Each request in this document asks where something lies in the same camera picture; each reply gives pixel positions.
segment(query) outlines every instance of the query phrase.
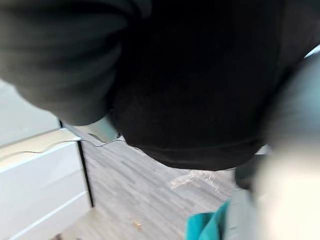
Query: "teal fabric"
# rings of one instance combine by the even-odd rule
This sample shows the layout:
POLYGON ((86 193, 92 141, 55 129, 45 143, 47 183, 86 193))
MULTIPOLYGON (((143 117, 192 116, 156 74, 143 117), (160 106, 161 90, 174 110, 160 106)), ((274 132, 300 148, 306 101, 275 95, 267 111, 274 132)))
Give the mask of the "teal fabric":
POLYGON ((228 205, 227 201, 217 212, 191 216, 187 221, 185 240, 222 240, 228 205))

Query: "black jacket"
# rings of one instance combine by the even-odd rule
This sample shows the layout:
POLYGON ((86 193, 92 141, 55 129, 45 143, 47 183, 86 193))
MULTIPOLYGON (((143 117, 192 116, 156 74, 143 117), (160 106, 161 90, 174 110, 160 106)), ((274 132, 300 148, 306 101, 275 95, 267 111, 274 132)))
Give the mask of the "black jacket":
POLYGON ((112 111, 126 141, 218 170, 264 144, 261 120, 320 43, 313 0, 5 0, 0 77, 71 125, 112 111))

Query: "wooden floor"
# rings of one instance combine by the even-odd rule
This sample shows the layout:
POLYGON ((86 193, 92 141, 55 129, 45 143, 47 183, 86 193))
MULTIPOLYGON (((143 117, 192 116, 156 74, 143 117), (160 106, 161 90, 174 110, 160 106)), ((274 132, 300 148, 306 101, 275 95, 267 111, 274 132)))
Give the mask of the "wooden floor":
POLYGON ((183 240, 187 217, 216 210, 234 189, 232 171, 169 168, 119 141, 83 147, 96 207, 63 240, 183 240))

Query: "drawer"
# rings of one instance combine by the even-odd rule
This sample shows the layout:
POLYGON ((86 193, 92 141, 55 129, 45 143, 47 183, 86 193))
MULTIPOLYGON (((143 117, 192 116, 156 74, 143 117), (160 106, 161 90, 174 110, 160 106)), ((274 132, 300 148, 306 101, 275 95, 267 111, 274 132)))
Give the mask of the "drawer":
POLYGON ((77 142, 64 143, 45 153, 8 164, 0 168, 0 204, 45 189, 81 169, 77 142))
POLYGON ((0 239, 13 236, 43 216, 87 191, 84 173, 79 170, 56 182, 35 188, 0 204, 0 239))
POLYGON ((83 192, 28 228, 7 238, 9 240, 49 240, 74 224, 90 209, 88 192, 83 192))

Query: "gray sleeve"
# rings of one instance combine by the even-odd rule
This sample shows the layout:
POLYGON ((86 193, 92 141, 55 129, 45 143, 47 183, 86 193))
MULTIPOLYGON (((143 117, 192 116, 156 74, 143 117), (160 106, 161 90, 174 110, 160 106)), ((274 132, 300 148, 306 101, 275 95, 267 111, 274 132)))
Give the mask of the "gray sleeve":
POLYGON ((307 57, 273 100, 266 114, 266 139, 273 147, 320 141, 320 52, 307 57))
POLYGON ((0 78, 71 125, 107 112, 107 93, 128 19, 147 18, 151 0, 4 0, 0 78))

